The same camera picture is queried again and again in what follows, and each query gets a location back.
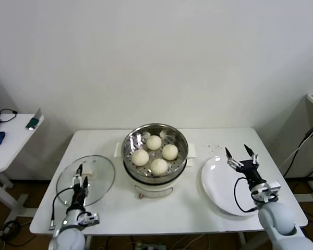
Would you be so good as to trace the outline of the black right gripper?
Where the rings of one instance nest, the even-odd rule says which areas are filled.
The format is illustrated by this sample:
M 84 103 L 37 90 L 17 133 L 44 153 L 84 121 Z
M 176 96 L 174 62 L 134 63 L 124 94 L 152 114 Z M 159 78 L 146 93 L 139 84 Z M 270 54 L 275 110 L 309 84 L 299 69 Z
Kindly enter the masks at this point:
M 264 180 L 257 171 L 259 166 L 258 154 L 255 154 L 254 151 L 246 144 L 244 145 L 244 147 L 248 155 L 251 157 L 251 160 L 243 160 L 241 162 L 235 160 L 226 147 L 225 151 L 227 164 L 231 168 L 236 170 L 236 172 L 242 173 L 247 179 L 247 183 L 249 184 L 249 186 L 256 186 L 262 183 L 266 183 L 266 180 Z

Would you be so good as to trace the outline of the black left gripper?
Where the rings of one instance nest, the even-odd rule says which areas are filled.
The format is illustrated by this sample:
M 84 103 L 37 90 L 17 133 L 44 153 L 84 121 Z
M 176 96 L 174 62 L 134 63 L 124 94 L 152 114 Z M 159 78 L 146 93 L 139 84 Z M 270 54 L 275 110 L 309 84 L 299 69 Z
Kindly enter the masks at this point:
M 79 165 L 76 174 L 74 176 L 74 194 L 72 197 L 72 209 L 84 209 L 85 199 L 88 196 L 89 181 L 85 176 L 82 185 L 82 164 Z

